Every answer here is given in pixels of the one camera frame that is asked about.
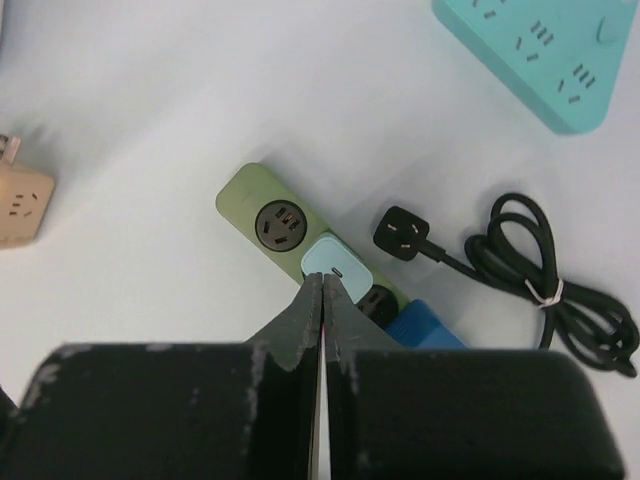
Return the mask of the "beige cube socket adapter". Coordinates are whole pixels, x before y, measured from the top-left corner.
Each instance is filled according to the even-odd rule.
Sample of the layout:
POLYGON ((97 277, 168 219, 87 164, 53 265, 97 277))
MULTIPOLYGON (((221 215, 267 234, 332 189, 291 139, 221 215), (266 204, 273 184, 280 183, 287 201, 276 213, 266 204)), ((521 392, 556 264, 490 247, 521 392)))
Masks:
POLYGON ((1 135, 1 249, 31 244, 55 188, 55 180, 17 163, 21 139, 1 135))

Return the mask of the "green power strip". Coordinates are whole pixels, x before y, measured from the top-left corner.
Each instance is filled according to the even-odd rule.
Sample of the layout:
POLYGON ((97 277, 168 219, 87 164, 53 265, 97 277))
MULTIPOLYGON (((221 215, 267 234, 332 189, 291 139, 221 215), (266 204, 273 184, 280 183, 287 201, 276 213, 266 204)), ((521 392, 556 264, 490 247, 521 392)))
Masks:
POLYGON ((409 304, 408 297, 335 234, 307 202, 270 169, 247 163, 218 193, 218 212, 297 284, 305 277, 303 255, 323 233, 338 237, 370 269, 373 286, 356 307, 386 328, 409 304))

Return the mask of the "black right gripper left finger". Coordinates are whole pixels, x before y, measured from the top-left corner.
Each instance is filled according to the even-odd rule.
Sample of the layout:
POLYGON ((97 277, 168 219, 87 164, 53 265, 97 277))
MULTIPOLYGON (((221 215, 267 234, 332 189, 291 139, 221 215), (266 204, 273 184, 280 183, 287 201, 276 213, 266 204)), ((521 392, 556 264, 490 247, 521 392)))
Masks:
POLYGON ((240 343, 71 343, 1 436, 5 479, 313 479, 323 278, 240 343))

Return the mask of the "teal mountain-shaped power strip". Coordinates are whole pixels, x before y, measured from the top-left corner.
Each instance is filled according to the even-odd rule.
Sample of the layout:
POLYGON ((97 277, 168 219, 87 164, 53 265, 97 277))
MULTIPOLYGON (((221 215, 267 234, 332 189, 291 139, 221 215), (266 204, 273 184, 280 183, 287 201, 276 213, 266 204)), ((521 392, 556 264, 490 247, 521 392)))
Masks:
POLYGON ((550 130, 604 121, 635 1, 435 1, 436 18, 550 130))

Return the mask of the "light blue plug charger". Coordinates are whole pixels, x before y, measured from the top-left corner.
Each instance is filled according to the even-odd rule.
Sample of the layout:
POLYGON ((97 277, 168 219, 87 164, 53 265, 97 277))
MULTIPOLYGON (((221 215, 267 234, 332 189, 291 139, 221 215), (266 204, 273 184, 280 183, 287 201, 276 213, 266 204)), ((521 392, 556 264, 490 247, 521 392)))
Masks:
POLYGON ((370 269, 332 233, 323 233, 315 240, 303 255, 300 267, 305 276, 337 276, 353 303, 362 300, 373 286, 370 269))

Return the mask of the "blue cube socket adapter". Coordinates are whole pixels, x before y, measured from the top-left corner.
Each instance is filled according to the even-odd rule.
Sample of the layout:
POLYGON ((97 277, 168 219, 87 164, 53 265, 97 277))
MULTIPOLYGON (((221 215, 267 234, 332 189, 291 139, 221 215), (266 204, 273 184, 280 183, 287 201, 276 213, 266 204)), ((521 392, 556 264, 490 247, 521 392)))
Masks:
POLYGON ((404 347, 425 350, 467 349, 422 300, 410 302, 385 328, 386 333, 404 347))

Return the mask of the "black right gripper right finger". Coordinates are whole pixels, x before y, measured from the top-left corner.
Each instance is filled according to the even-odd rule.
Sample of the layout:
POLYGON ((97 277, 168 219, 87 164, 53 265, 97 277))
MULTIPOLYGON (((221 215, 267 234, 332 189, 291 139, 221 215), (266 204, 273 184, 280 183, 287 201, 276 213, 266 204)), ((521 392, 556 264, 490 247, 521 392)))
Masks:
POLYGON ((622 479, 595 391, 567 356, 419 350, 323 280, 335 479, 622 479))

